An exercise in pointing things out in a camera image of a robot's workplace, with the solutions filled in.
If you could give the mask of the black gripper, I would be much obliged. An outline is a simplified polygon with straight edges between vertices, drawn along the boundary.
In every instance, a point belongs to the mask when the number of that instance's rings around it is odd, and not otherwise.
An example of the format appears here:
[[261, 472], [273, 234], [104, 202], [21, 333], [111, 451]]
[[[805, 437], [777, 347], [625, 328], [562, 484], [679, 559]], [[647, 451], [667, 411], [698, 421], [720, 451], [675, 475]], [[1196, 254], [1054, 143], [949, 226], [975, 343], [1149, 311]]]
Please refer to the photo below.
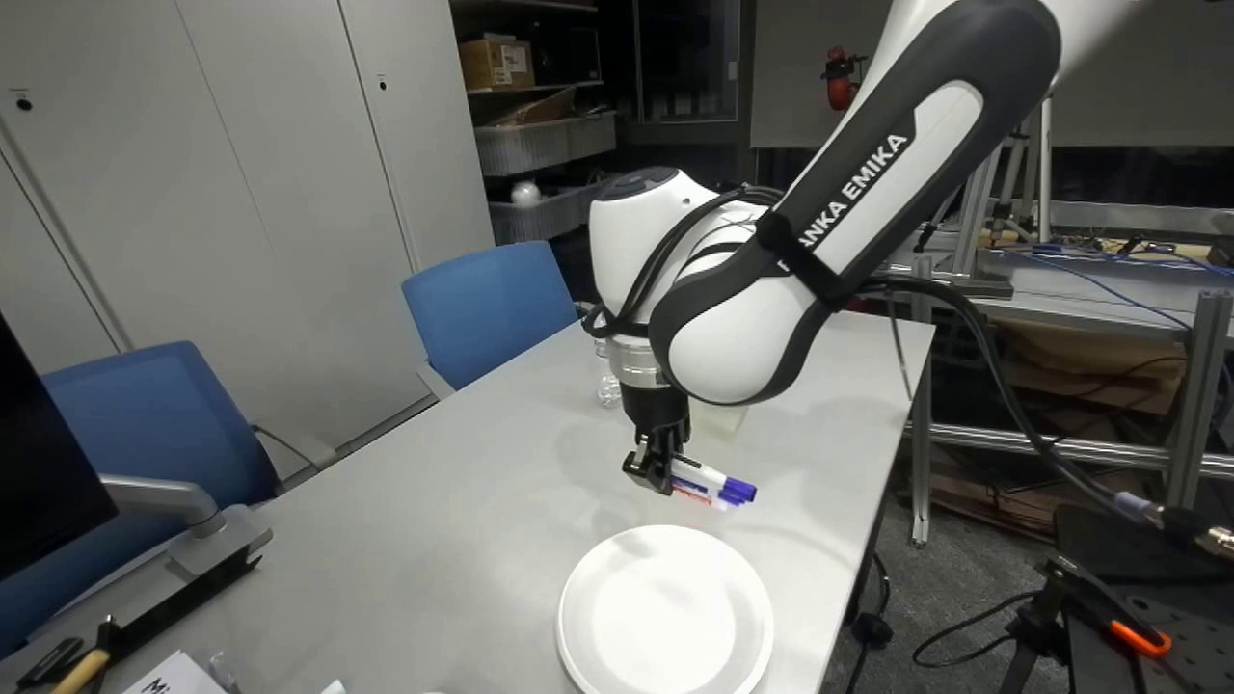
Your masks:
[[621, 460], [629, 478], [647, 478], [670, 497], [675, 493], [675, 460], [689, 438], [689, 401], [679, 391], [621, 391], [625, 416], [637, 429], [637, 442]]

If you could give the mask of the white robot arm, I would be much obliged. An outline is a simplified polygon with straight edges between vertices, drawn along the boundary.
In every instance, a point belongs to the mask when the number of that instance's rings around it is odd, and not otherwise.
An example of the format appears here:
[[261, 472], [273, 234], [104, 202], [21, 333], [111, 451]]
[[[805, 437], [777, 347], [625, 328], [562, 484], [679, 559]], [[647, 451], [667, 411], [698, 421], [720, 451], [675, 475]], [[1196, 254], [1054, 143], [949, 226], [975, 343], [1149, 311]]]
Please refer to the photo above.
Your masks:
[[822, 325], [895, 284], [886, 257], [1149, 0], [892, 0], [840, 125], [784, 188], [709, 188], [675, 166], [590, 202], [606, 347], [637, 429], [621, 472], [732, 501], [688, 454], [689, 409], [761, 405], [805, 365]]

